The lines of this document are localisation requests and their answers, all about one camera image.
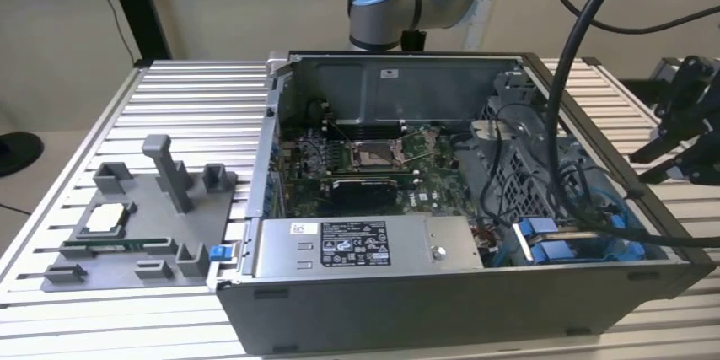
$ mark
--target blue clip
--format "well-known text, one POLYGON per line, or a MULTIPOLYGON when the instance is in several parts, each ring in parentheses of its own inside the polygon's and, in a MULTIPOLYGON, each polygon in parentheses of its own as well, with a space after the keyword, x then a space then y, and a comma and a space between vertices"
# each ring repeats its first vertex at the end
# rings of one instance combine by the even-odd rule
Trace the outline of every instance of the blue clip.
POLYGON ((211 248, 211 261, 231 261, 234 259, 234 247, 217 244, 211 248))

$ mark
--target slotted aluminum surface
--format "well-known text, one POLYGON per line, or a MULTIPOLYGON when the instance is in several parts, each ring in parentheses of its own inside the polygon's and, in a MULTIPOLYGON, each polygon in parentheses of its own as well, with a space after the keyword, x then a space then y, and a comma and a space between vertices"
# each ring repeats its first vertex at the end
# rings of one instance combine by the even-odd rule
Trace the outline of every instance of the slotted aluminum surface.
MULTIPOLYGON (((555 62, 546 60, 550 69, 555 62)), ((158 62, 131 76, 94 129, 97 135, 91 132, 69 165, 69 179, 49 192, 11 249, 26 246, 18 249, 18 257, 10 252, 0 262, 11 262, 0 284, 0 357, 246 356, 221 303, 206 287, 47 294, 41 291, 38 274, 54 262, 54 249, 69 237, 91 199, 93 169, 106 160, 122 160, 135 172, 153 170, 138 153, 150 133, 174 136, 173 150, 191 168, 223 162, 242 175, 227 231, 229 240, 241 238, 243 223, 237 221, 245 217, 265 80, 263 62, 158 62)), ((581 60, 569 91, 618 149, 633 152, 655 126, 650 111, 603 67, 590 67, 581 60)), ((675 182, 653 189, 694 236, 720 234, 720 188, 675 182)), ((710 255, 720 261, 720 250, 710 250, 710 255)), ((675 300, 642 305, 602 336, 318 358, 720 358, 719 336, 717 271, 675 300)))

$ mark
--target white wall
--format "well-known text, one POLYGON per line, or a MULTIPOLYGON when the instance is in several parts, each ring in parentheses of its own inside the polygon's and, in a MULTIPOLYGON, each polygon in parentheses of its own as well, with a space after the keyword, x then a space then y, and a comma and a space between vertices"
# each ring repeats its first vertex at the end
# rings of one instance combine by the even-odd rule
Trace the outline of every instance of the white wall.
MULTIPOLYGON (((263 59, 270 51, 343 50, 347 0, 155 0, 178 58, 263 59)), ((461 50, 465 28, 438 30, 429 49, 461 50)))
MULTIPOLYGON (((345 4, 155 0, 174 57, 198 59, 262 60, 275 50, 345 49, 345 4)), ((463 43, 465 29, 445 30, 430 37, 429 49, 459 50, 463 43)), ((130 66, 105 0, 0 0, 0 115, 15 127, 90 127, 130 66)))
MULTIPOLYGON (((347 45, 346 0, 155 2, 177 58, 258 60, 273 50, 343 49, 347 45)), ((609 0, 601 17, 643 25, 715 3, 609 0)), ((718 55, 718 21, 717 16, 639 38, 594 30, 582 54, 598 56, 623 76, 645 76, 662 56, 718 55)), ((122 24, 133 39, 123 18, 122 24)), ((571 24, 573 17, 557 0, 495 0, 485 51, 557 56, 571 24)), ((429 49, 461 50, 465 38, 465 28, 438 30, 429 37, 429 49)), ((89 128, 129 70, 105 0, 0 0, 0 116, 17 128, 89 128)))
MULTIPOLYGON (((582 8, 586 0, 573 0, 582 8)), ((720 0, 607 0, 598 19, 623 27, 646 27, 720 0)), ((559 0, 494 0, 485 33, 486 51, 533 51, 558 56, 575 17, 559 0)), ((663 56, 720 55, 720 14, 654 35, 615 35, 591 29, 581 56, 597 56, 618 76, 645 78, 663 56)))
POLYGON ((90 127, 131 66, 106 0, 0 0, 0 114, 18 129, 90 127))

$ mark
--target power supply label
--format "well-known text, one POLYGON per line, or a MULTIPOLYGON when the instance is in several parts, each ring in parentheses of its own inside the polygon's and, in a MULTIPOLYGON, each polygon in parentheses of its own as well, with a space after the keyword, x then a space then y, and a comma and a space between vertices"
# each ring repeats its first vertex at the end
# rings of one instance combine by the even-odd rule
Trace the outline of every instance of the power supply label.
POLYGON ((391 265, 386 221, 322 223, 321 246, 325 267, 391 265))

